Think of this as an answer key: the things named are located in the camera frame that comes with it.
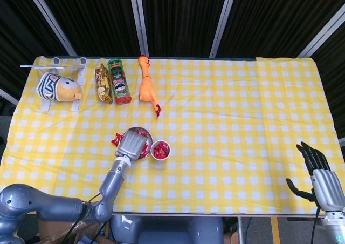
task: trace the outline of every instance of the white bowl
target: white bowl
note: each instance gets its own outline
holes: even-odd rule
[[[164,142],[164,143],[166,143],[166,144],[168,145],[168,148],[169,148],[169,154],[168,154],[164,159],[158,159],[158,158],[155,157],[155,154],[154,154],[154,153],[155,153],[155,147],[156,147],[161,141]],[[151,155],[152,155],[152,157],[153,157],[155,160],[158,160],[158,161],[166,160],[166,159],[168,158],[168,156],[170,156],[170,153],[171,153],[170,144],[167,143],[165,140],[157,140],[157,141],[155,141],[155,142],[152,144],[152,146],[151,146]]]

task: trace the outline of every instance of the tablecloth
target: tablecloth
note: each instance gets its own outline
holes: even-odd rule
[[[311,59],[257,61],[151,59],[162,107],[138,100],[141,70],[123,59],[132,102],[109,105],[96,93],[94,70],[108,59],[87,59],[78,112],[71,103],[39,111],[40,73],[32,69],[10,126],[0,165],[0,189],[25,183],[88,200],[114,160],[115,133],[142,126],[171,145],[164,162],[147,157],[130,169],[114,211],[214,214],[312,214],[315,205],[293,195],[285,178],[311,189],[295,147],[317,147],[344,184],[333,120]],[[34,64],[51,64],[38,57]],[[77,59],[62,59],[62,65]],[[62,74],[77,78],[66,69]]]

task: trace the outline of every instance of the stuffed toy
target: stuffed toy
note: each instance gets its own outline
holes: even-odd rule
[[[43,74],[36,91],[40,97],[50,101],[71,102],[82,97],[77,82],[50,71]]]

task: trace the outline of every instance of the robotic hand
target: robotic hand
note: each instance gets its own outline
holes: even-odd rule
[[[24,184],[3,189],[0,192],[0,244],[24,243],[14,234],[29,212],[37,212],[37,217],[43,221],[108,221],[125,175],[138,159],[146,140],[142,135],[126,132],[115,153],[116,159],[99,189],[102,199],[98,202],[49,195]]]
[[[327,159],[319,150],[311,148],[301,142],[297,149],[302,153],[312,180],[312,192],[307,193],[298,190],[292,181],[287,178],[286,182],[290,190],[297,196],[315,202],[318,212],[326,212],[322,220],[326,228],[330,243],[341,243],[345,241],[345,196],[336,174],[330,170]]]

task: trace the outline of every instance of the plush toy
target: plush toy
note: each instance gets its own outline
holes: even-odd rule
[[[138,61],[142,70],[142,81],[139,91],[139,99],[145,102],[151,102],[156,110],[157,117],[159,117],[161,107],[156,98],[156,93],[152,84],[152,78],[149,76],[150,60],[145,55],[140,55]]]
[[[50,101],[71,102],[81,99],[81,87],[74,80],[47,72],[36,88],[40,97]]]

